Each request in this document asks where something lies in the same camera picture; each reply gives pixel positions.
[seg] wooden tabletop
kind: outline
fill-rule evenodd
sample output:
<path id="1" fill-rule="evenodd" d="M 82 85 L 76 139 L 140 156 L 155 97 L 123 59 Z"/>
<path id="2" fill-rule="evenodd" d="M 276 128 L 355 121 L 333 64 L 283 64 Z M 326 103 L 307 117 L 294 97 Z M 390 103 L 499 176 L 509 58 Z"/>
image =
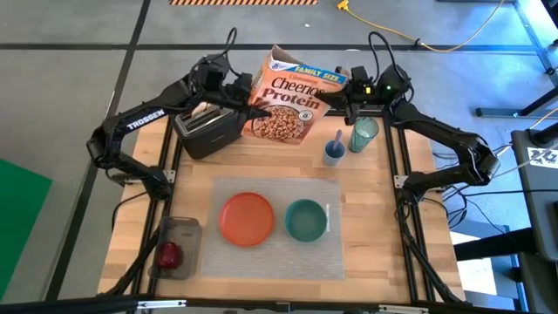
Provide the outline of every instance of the wooden tabletop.
<path id="1" fill-rule="evenodd" d="M 409 303 L 401 238 L 393 216 L 395 201 L 385 134 L 381 119 L 377 122 L 380 125 L 378 136 L 362 153 L 348 152 L 337 167 L 323 164 L 323 147 L 339 128 L 344 131 L 342 142 L 347 144 L 351 127 L 345 126 L 342 118 L 325 117 L 313 126 L 299 146 L 244 136 L 203 160 L 191 160 L 184 152 L 178 168 L 171 215 L 194 217 L 202 226 L 211 209 L 216 177 L 337 180 L 341 187 L 344 280 L 215 278 L 200 276 L 198 268 L 198 274 L 188 280 L 159 280 L 156 294 L 163 297 Z M 147 165 L 157 164 L 166 123 L 162 119 L 141 129 L 133 153 L 135 159 Z M 395 147 L 398 147 L 395 132 L 393 135 Z M 412 169 L 435 170 L 429 140 L 414 132 L 408 132 L 406 138 Z M 401 160 L 398 168 L 402 172 Z M 142 191 L 140 184 L 133 185 L 125 189 L 122 197 Z M 435 194 L 428 196 L 439 200 Z M 148 202 L 144 196 L 120 208 L 99 292 L 109 290 L 137 256 Z M 464 298 L 444 209 L 428 201 L 421 202 L 419 209 L 432 266 L 452 291 Z M 419 296 L 425 299 L 416 261 L 415 272 Z M 146 291 L 147 274 L 143 278 L 141 289 Z"/>

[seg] yellow black warning tape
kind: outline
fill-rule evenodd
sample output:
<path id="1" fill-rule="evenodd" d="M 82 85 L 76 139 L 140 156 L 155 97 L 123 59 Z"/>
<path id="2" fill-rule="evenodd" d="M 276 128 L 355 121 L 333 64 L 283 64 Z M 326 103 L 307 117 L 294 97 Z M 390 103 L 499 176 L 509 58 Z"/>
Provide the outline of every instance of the yellow black warning tape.
<path id="1" fill-rule="evenodd" d="M 169 0 L 171 5 L 313 5 L 317 0 Z"/>

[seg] cheerios protein box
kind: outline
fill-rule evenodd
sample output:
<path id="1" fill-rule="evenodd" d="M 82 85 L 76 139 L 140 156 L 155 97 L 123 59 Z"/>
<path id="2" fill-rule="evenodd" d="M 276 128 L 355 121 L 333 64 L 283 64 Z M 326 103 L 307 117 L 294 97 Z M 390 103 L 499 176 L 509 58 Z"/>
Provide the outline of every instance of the cheerios protein box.
<path id="1" fill-rule="evenodd" d="M 304 65 L 274 46 L 255 76 L 249 99 L 250 105 L 271 112 L 271 117 L 248 121 L 242 134 L 300 144 L 312 125 L 330 110 L 314 95 L 338 92 L 346 79 L 342 74 Z"/>

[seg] concrete floor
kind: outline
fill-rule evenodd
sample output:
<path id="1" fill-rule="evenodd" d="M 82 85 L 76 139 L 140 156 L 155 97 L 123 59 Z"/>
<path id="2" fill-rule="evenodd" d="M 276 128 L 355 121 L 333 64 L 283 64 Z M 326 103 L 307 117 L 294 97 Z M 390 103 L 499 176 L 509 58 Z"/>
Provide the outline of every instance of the concrete floor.
<path id="1" fill-rule="evenodd" d="M 127 44 L 141 4 L 141 0 L 4 0 L 0 2 L 0 43 Z M 338 11 L 335 4 L 321 0 L 307 7 L 193 8 L 153 0 L 139 42 L 221 44 L 230 27 L 236 26 L 238 43 L 366 44 L 369 28 Z M 528 17 L 537 16 L 533 28 L 542 44 L 558 38 L 537 0 L 521 0 L 521 6 Z M 484 21 L 494 4 L 351 0 L 350 7 L 376 23 L 420 36 L 428 44 L 458 44 Z M 409 44 L 385 35 L 392 44 Z M 531 45 L 531 41 L 515 8 L 505 4 L 470 44 Z M 554 59 L 554 52 L 549 52 Z M 136 51 L 119 111 L 157 95 L 205 53 L 209 51 Z M 318 67 L 366 65 L 369 72 L 374 70 L 373 58 L 365 51 L 290 53 Z M 237 71 L 255 72 L 265 54 L 232 51 L 230 57 Z M 54 180 L 4 303 L 38 300 L 44 295 L 88 163 L 85 141 L 104 117 L 124 55 L 124 51 L 0 50 L 0 73 L 5 77 L 0 85 L 0 132 L 12 134 L 0 137 L 0 157 Z M 508 143 L 512 130 L 527 128 L 534 121 L 479 119 L 473 116 L 474 108 L 520 108 L 553 87 L 532 52 L 398 51 L 396 59 L 413 77 L 417 91 L 413 102 L 419 109 L 480 133 L 491 147 Z M 385 52 L 380 52 L 380 62 L 382 68 L 388 65 Z M 131 151 L 133 142 L 133 136 L 126 139 L 125 151 Z M 434 150 L 444 152 L 437 145 Z M 514 166 L 513 154 L 508 152 L 502 157 L 502 169 Z M 484 190 L 520 187 L 518 175 L 512 173 Z M 96 293 L 110 241 L 110 214 L 120 194 L 121 188 L 99 173 L 61 297 Z M 529 225 L 521 195 L 475 201 L 497 224 L 511 229 Z M 460 207 L 457 199 L 446 205 Z M 476 209 L 469 211 L 467 219 L 485 221 Z"/>

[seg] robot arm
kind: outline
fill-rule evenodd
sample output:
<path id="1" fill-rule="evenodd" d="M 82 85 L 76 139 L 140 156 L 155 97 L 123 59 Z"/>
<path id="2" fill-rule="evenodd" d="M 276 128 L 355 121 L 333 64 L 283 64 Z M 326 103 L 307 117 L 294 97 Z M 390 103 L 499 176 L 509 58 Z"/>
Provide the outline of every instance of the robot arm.
<path id="1" fill-rule="evenodd" d="M 351 73 L 351 80 L 341 92 L 316 95 L 337 110 L 345 111 L 346 125 L 356 122 L 360 108 L 382 105 L 390 126 L 420 133 L 457 154 L 458 166 L 429 174 L 412 172 L 402 188 L 407 201 L 420 201 L 430 188 L 462 182 L 484 186 L 490 182 L 500 163 L 487 143 L 476 133 L 461 131 L 419 112 L 405 98 L 405 93 L 412 89 L 411 79 L 398 65 L 390 65 L 376 84 L 367 77 L 363 66 L 352 68 Z"/>
<path id="2" fill-rule="evenodd" d="M 168 114 L 190 114 L 202 102 L 237 111 L 239 130 L 249 119 L 269 116 L 270 113 L 248 105 L 252 75 L 238 74 L 233 84 L 224 85 L 229 70 L 226 52 L 206 56 L 157 98 L 103 121 L 86 143 L 94 165 L 105 170 L 117 168 L 126 178 L 141 180 L 152 199 L 166 199 L 171 188 L 162 169 L 148 167 L 122 153 L 122 140 L 128 133 Z"/>

